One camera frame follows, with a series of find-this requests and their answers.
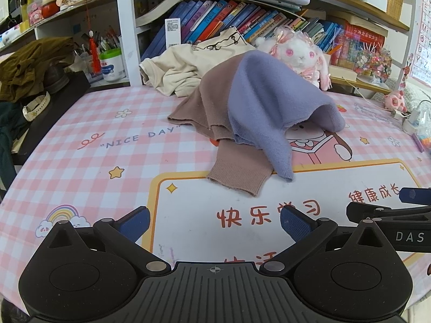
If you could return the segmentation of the alphabet wall poster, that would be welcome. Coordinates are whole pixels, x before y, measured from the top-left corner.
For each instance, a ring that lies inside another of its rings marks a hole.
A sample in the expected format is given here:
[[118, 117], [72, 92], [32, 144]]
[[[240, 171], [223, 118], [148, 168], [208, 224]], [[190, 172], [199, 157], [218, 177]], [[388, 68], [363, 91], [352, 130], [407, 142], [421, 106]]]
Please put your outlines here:
[[417, 40], [413, 48], [411, 76], [430, 87], [430, 0], [416, 0], [413, 36]]

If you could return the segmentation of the white barcode box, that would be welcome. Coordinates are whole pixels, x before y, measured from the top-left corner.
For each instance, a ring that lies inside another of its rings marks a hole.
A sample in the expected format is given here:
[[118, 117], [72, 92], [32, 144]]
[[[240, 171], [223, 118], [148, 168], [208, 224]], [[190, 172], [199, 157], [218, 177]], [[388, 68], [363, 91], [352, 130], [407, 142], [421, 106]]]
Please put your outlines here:
[[165, 44], [166, 49], [181, 44], [181, 20], [168, 18], [165, 20]]

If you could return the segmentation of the pink checkered desk mat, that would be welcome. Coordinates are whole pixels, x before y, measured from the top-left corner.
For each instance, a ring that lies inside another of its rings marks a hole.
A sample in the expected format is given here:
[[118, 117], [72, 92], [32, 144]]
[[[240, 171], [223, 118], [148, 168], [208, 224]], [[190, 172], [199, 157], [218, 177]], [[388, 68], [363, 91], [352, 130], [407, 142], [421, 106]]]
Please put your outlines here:
[[191, 126], [172, 125], [179, 104], [149, 87], [83, 96], [51, 129], [1, 203], [1, 293], [17, 306], [18, 279], [54, 224], [89, 226], [139, 206], [151, 212], [142, 247], [168, 263], [254, 262], [291, 245], [280, 226], [283, 206], [347, 224], [351, 201], [399, 207], [403, 187], [430, 186], [430, 158], [389, 113], [341, 94], [346, 120], [338, 135], [351, 149], [331, 153], [336, 138], [305, 164], [294, 152], [294, 181], [272, 176], [257, 196], [207, 178], [217, 145]]

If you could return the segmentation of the row of colourful books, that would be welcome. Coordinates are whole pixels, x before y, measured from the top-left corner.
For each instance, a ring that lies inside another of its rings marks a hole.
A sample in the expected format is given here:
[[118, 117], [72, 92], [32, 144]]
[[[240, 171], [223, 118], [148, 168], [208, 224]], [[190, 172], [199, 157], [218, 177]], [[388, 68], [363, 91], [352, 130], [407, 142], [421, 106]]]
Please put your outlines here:
[[344, 32], [341, 24], [306, 18], [304, 14], [245, 1], [191, 0], [178, 4], [169, 19], [179, 22], [170, 26], [180, 31], [182, 44], [198, 44], [230, 28], [235, 28], [247, 42], [254, 44], [259, 37], [274, 37], [275, 29], [285, 26], [307, 34], [324, 52], [336, 47], [337, 37]]

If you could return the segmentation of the red tassel charm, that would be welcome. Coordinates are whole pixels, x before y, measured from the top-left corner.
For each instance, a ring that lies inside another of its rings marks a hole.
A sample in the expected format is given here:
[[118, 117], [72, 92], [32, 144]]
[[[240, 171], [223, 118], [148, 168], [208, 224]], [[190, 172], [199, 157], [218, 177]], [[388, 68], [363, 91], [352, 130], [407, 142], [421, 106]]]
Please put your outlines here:
[[90, 51], [91, 51], [91, 57], [92, 57], [93, 72], [95, 74], [100, 74], [102, 71], [102, 67], [100, 64], [98, 49], [93, 37], [92, 30], [89, 31], [89, 44], [90, 44]]

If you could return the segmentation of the cream wrist watch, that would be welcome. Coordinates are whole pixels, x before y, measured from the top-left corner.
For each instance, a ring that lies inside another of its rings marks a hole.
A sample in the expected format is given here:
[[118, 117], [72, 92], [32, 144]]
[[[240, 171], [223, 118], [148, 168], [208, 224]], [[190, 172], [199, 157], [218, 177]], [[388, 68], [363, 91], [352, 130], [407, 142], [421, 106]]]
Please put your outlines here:
[[49, 92], [37, 96], [33, 101], [23, 107], [23, 117], [28, 122], [35, 120], [48, 107], [50, 100]]

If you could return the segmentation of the purple and brown sweater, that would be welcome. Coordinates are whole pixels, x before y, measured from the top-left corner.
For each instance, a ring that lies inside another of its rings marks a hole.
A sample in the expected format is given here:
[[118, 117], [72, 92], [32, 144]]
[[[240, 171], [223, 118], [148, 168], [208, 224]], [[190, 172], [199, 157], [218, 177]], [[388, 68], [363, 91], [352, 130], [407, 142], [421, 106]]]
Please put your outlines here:
[[207, 178], [252, 196], [272, 173], [294, 178], [288, 129], [308, 121], [337, 133], [346, 125], [327, 94], [259, 50], [212, 68], [168, 121], [217, 141]]

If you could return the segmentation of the white pink plush bunny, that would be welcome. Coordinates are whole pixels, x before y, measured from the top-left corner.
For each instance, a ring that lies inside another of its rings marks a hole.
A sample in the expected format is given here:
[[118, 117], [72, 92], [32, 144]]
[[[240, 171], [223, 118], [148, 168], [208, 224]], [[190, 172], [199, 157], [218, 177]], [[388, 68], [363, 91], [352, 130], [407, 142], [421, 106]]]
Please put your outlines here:
[[329, 66], [324, 53], [307, 34], [279, 26], [272, 37], [258, 37], [255, 47], [282, 61], [320, 90], [327, 91], [331, 88]]

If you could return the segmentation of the olive brown clothing pile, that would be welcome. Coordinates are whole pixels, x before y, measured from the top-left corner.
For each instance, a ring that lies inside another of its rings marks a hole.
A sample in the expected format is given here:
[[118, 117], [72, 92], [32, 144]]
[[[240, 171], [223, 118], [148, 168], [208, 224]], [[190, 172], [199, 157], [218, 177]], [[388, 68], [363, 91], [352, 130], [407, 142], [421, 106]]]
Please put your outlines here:
[[16, 102], [39, 87], [50, 65], [72, 56], [72, 37], [29, 42], [1, 62], [1, 101]]

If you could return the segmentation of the cream beige garment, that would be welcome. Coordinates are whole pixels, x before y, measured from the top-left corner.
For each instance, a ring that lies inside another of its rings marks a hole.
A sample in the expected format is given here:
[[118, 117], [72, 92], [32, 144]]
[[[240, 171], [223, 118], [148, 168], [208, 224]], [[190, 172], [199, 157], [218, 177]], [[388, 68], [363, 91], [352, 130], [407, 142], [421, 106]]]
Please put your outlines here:
[[204, 42], [175, 45], [159, 56], [145, 58], [139, 64], [140, 74], [145, 85], [164, 96], [187, 97], [210, 69], [254, 49], [232, 27]]

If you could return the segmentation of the white green pen jar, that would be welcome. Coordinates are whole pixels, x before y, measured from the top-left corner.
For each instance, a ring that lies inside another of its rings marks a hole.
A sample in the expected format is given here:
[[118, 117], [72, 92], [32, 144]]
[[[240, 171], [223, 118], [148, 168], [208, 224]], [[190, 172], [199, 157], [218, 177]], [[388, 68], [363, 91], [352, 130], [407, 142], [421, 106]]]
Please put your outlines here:
[[102, 52], [99, 55], [99, 60], [102, 67], [102, 76], [105, 81], [116, 82], [126, 77], [120, 48]]

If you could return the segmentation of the small pink plush toy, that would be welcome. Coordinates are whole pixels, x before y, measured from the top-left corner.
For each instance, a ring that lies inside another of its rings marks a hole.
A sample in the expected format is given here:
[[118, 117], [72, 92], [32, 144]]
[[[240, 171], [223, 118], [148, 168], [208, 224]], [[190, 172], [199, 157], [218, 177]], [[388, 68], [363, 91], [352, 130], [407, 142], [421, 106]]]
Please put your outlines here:
[[406, 113], [407, 107], [405, 105], [404, 91], [393, 90], [391, 93], [384, 96], [384, 107], [389, 111], [399, 111]]

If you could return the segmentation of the colourful bead ornament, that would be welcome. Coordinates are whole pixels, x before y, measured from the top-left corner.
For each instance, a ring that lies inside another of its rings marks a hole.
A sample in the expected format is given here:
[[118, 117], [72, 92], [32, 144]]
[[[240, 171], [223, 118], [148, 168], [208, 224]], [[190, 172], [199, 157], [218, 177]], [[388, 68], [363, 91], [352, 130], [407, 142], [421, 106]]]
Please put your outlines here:
[[386, 82], [392, 73], [392, 55], [385, 49], [360, 50], [354, 62], [354, 71], [358, 75], [371, 76], [378, 82]]

